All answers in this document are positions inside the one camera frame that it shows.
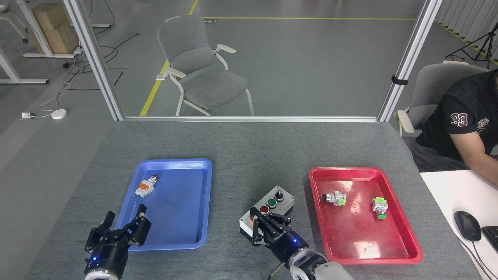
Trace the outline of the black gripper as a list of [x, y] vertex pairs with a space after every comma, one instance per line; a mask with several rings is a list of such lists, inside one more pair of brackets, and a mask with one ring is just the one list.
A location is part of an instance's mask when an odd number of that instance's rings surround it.
[[123, 275], [130, 245], [143, 246], [151, 229], [151, 221], [146, 217], [147, 207], [140, 204], [135, 218], [126, 226], [126, 233], [110, 232], [115, 214], [108, 211], [103, 222], [93, 227], [85, 244], [85, 250], [91, 257], [85, 259], [84, 274], [102, 271], [113, 275]]
[[249, 213], [254, 220], [251, 244], [254, 247], [265, 245], [287, 269], [293, 255], [301, 248], [309, 248], [309, 244], [289, 227], [290, 217], [273, 212], [262, 214], [256, 207]]

